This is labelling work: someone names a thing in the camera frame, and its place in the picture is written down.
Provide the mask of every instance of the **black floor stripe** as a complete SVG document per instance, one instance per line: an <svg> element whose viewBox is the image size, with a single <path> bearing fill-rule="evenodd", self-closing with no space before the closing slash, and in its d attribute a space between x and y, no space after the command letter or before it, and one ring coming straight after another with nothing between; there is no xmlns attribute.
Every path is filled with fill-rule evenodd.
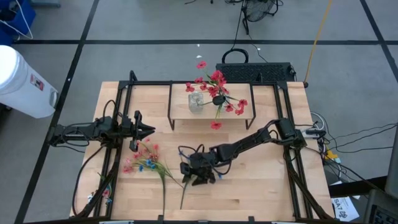
<svg viewBox="0 0 398 224"><path fill-rule="evenodd" d="M383 36L381 35L380 29L378 28L378 26L376 24L376 21L374 20L373 15L372 15L372 13L371 13L371 11L369 9L369 6L366 3L366 1L365 0L360 0L360 1L361 1L363 9L365 10L366 16L369 19L369 22L371 23L371 26L373 28L373 31L374 31L375 35L376 35L378 41L380 41L381 49L383 50L384 55L387 58L387 61L388 61L388 64L390 65L390 67L391 67L392 73L394 74L394 76L396 77L396 80L398 82L398 68L397 68L397 64L395 63L394 58L391 55L390 50L388 49L388 46L387 46L388 42L386 42L384 40Z"/></svg>
<svg viewBox="0 0 398 224"><path fill-rule="evenodd" d="M75 53L75 56L73 57L72 64L70 65L67 78L65 80L65 83L63 84L60 98L55 107L55 112L53 114L53 117L52 117L52 120L50 123L50 127L57 125L58 120L60 118L61 111L62 111L63 105L65 103L65 100L67 98L68 90L69 90L70 84L72 82L73 75L75 74L75 70L76 70L76 67L79 62L81 51L83 50L84 40L87 38L87 34L90 29L90 25L93 22L94 14L95 14L96 8L98 6L98 1L99 0L94 0L93 5L91 7L91 11L88 15L85 28L83 29L83 33L80 38L80 43L78 44L78 47L76 49L76 53ZM22 203L21 203L21 206L19 207L18 214L17 214L17 217L16 217L14 223L20 224L20 223L24 222L27 210L29 209L30 201L32 200L32 196L35 191L37 181L39 180L40 173L42 171L48 151L49 151L49 145L47 144L47 142L45 140L43 142L43 146L40 150L39 158L37 159L36 165L33 170L33 174L30 177L29 184L27 186L24 198L22 199Z"/></svg>
<svg viewBox="0 0 398 224"><path fill-rule="evenodd" d="M236 44L312 45L314 40L237 40ZM20 40L14 44L79 44L80 40ZM84 44L159 45L159 44L233 44L234 40L84 40ZM318 45L377 45L378 40L319 40Z"/></svg>

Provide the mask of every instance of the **white container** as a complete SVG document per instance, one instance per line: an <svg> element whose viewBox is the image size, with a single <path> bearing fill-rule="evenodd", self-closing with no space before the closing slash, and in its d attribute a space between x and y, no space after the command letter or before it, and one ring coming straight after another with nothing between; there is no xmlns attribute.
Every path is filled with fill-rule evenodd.
<svg viewBox="0 0 398 224"><path fill-rule="evenodd" d="M12 47L0 45L0 103L34 118L54 113L58 91Z"/></svg>

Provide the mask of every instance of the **wooden tabletop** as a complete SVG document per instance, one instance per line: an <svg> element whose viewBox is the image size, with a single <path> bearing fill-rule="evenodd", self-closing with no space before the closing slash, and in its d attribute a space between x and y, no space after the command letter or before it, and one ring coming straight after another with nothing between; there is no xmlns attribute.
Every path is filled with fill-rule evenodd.
<svg viewBox="0 0 398 224"><path fill-rule="evenodd" d="M102 116L104 104L116 98L118 82L104 82L99 93L94 118ZM312 124L310 109L302 83L288 83L289 96L297 124ZM172 175L181 182L181 158L177 146L197 147L210 146L225 142L235 142L262 128L271 119L277 118L274 92L271 86L254 86L254 101L257 118L249 130L244 121L230 119L223 123L219 130L212 130L208 122L201 120L177 120L175 131L172 131L167 119L169 86L134 86L131 97L129 116L134 111L142 113L142 122L156 127L150 135L153 144L159 144L160 162L167 161ZM106 114L111 115L113 107L109 106ZM132 157L129 149L130 139L124 140L121 166L116 185L112 211L115 220L156 220L162 214L162 183L155 172L134 170L123 173L125 158ZM316 141L308 140L309 147L317 148ZM87 147L84 160L99 148L99 143L91 142ZM285 162L282 158L283 148L275 144L263 144L239 155L233 161L230 172L215 184L188 186L185 192L183 207L180 210L182 188L167 179L165 220L218 220L247 221L254 216L256 221L292 221L294 220L292 199ZM76 210L83 209L87 196L96 190L103 166L105 150L97 154L81 174L76 195ZM326 184L322 161L317 153L302 150L302 160L309 191L323 209L334 217L331 200ZM298 190L301 215L305 216L302 194ZM105 206L101 207L104 215Z"/></svg>

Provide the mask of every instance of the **gray floor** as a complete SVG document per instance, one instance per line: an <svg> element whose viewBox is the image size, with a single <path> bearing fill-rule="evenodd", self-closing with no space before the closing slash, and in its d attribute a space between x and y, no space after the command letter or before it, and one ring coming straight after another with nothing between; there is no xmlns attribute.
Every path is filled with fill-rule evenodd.
<svg viewBox="0 0 398 224"><path fill-rule="evenodd" d="M93 0L61 1L61 8L37 8L32 31L37 40L79 40ZM253 39L313 40L326 9L326 0L284 0L274 17L250 23ZM398 40L398 2L367 0L386 40ZM233 39L240 4L207 0L100 0L88 40ZM238 39L248 39L241 27ZM321 40L377 40L359 0L334 0ZM19 44L15 48L59 91L77 45ZM250 62L262 62L251 45ZM303 80L311 45L258 45L270 62L290 62ZM85 45L79 59L60 124L93 118L101 82L127 79L134 70L140 80L192 80L195 65L221 62L229 44ZM398 58L398 46L388 46ZM241 62L231 55L229 62ZM397 121L398 83L380 45L319 45L310 72L308 101L321 113L334 136ZM11 223L24 196L51 118L33 119L11 111L0 125L0 223ZM393 131L342 147L391 146ZM343 144L359 136L339 139ZM387 174L391 150L339 154L344 165L365 178ZM82 155L50 149L25 222L66 218Z"/></svg>

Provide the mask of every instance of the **label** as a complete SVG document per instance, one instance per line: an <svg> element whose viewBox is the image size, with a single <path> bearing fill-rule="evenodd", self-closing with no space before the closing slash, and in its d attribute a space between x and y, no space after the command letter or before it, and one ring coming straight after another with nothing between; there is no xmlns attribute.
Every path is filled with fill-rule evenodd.
<svg viewBox="0 0 398 224"><path fill-rule="evenodd" d="M332 198L331 202L335 207L335 215L340 221L349 222L359 217L349 197Z"/></svg>
<svg viewBox="0 0 398 224"><path fill-rule="evenodd" d="M42 81L40 81L36 76L34 76L33 74L30 74L30 83L34 86L36 86L38 89L40 89L41 91L43 91L44 89L44 83Z"/></svg>

